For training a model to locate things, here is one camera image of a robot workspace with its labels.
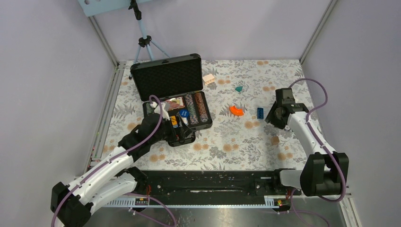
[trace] robotic arm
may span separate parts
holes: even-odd
[[[181,118],[177,118],[180,124],[178,128],[173,128],[169,120],[163,120],[150,139],[126,153],[126,150],[139,144],[151,134],[159,118],[158,113],[148,115],[141,125],[124,136],[118,142],[118,147],[94,168],[68,185],[59,182],[53,187],[51,200],[53,212],[56,212],[61,201],[70,193],[57,214],[66,227],[84,226],[90,216],[108,202],[125,193],[143,191],[147,185],[146,176],[138,168],[129,167],[141,156],[147,154],[151,145],[161,140],[166,140],[173,145],[193,141],[194,132],[182,122]]]
[[[301,142],[308,159],[303,170],[276,170],[276,185],[302,189],[306,196],[341,194],[346,187],[341,174],[347,180],[349,160],[345,153],[337,153],[311,122],[307,122],[309,110],[303,103],[296,103],[291,88],[276,90],[276,101],[265,121],[284,129],[288,125]],[[334,157],[340,171],[332,160]]]

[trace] poker chip set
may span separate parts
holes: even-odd
[[[210,116],[203,89],[201,57],[190,54],[181,57],[148,61],[131,66],[131,75],[143,103],[144,116],[153,113],[149,95],[169,104],[168,115],[173,127],[177,117],[192,130],[210,128]]]

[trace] orange plastic piece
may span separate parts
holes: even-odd
[[[235,107],[235,105],[234,105],[234,106],[230,106],[230,111],[231,111],[231,113],[234,114],[235,116],[242,116],[242,115],[244,114],[244,112],[242,111],[242,109],[237,109],[237,108]]]

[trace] green object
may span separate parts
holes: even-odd
[[[236,87],[235,90],[238,91],[238,92],[241,92],[242,91],[242,86]]]

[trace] floral pattern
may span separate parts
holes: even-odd
[[[118,141],[143,119],[142,102],[127,63],[105,141],[105,157]],[[266,117],[275,101],[275,89],[288,87],[302,78],[298,60],[202,61],[203,75],[213,74],[214,83],[203,91],[213,119],[213,126],[196,132],[192,144],[170,147],[158,142],[134,165],[142,170],[273,170],[302,169],[304,150],[290,129],[280,130],[256,118],[263,107]],[[235,88],[243,86],[241,92]],[[297,102],[313,107],[304,81],[293,86]],[[229,107],[242,108],[244,116],[234,116]],[[317,116],[312,120],[320,130]]]

